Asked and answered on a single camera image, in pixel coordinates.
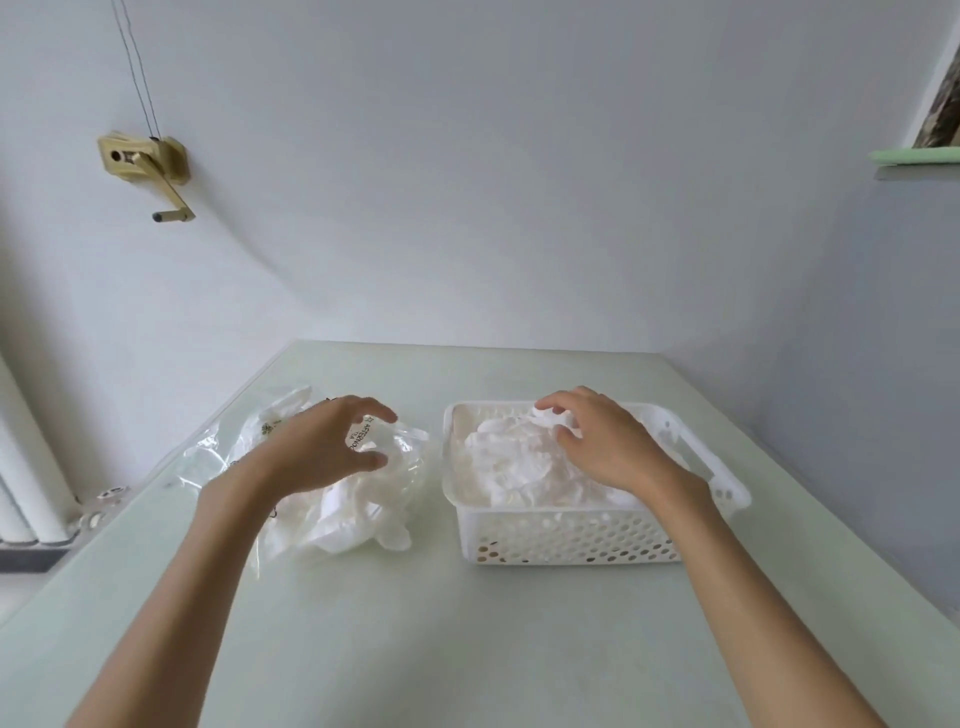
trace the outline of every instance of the white fabric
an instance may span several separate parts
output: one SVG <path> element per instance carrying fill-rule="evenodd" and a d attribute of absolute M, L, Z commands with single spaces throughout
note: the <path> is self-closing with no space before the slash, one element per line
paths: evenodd
<path fill-rule="evenodd" d="M 571 413 L 532 409 L 485 420 L 467 436 L 474 484 L 490 505 L 635 505 L 635 497 L 591 480 L 567 459 L 554 436 L 557 425 L 581 434 Z"/>

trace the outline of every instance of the table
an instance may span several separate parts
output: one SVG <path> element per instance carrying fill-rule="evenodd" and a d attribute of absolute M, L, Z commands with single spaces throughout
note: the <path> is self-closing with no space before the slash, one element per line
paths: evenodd
<path fill-rule="evenodd" d="M 960 716 L 960 634 L 660 356 L 298 341 L 252 390 L 373 395 L 439 435 L 456 400 L 578 383 L 674 410 L 747 485 L 737 536 L 891 726 Z M 61 725 L 173 555 L 193 494 L 167 463 L 0 630 L 0 725 Z M 746 726 L 682 564 L 466 563 L 439 478 L 413 547 L 247 574 L 203 726 Z"/>

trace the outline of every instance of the hand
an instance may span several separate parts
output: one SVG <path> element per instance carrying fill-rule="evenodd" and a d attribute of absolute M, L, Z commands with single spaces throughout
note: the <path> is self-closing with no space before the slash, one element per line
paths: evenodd
<path fill-rule="evenodd" d="M 583 433 L 559 425 L 555 435 L 570 462 L 604 485 L 637 496 L 651 508 L 670 492 L 703 491 L 702 478 L 675 463 L 627 410 L 587 387 L 556 392 L 536 404 L 556 414 L 569 410 Z"/>
<path fill-rule="evenodd" d="M 280 425 L 224 475 L 253 488 L 252 495 L 272 508 L 293 493 L 324 488 L 354 473 L 379 470 L 387 464 L 382 452 L 356 452 L 347 447 L 350 426 L 365 415 L 396 422 L 396 413 L 371 397 L 325 400 Z M 204 491 L 213 484 L 207 484 Z"/>

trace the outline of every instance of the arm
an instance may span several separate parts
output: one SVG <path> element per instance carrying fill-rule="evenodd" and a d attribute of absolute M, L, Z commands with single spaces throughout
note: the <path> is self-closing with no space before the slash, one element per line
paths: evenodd
<path fill-rule="evenodd" d="M 674 463 L 629 412 L 586 387 L 558 392 L 537 407 L 573 412 L 583 437 L 557 431 L 570 460 L 640 498 L 670 534 L 756 728 L 883 728 L 736 540 L 702 478 Z"/>
<path fill-rule="evenodd" d="M 376 400 L 324 401 L 201 491 L 170 566 L 70 717 L 70 728 L 190 726 L 200 720 L 227 616 L 256 535 L 283 497 L 382 468 L 378 452 L 345 443 L 365 414 L 396 414 Z"/>

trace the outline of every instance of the wrist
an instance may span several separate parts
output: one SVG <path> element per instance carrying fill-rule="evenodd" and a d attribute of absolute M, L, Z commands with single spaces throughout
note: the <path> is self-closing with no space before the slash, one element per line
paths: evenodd
<path fill-rule="evenodd" d="M 263 524 L 276 506 L 271 495 L 270 474 L 238 463 L 207 483 L 197 502 L 197 518 L 205 521 L 256 522 Z"/>
<path fill-rule="evenodd" d="M 648 473 L 638 482 L 634 495 L 646 503 L 661 522 L 716 511 L 707 482 L 674 463 L 662 473 Z"/>

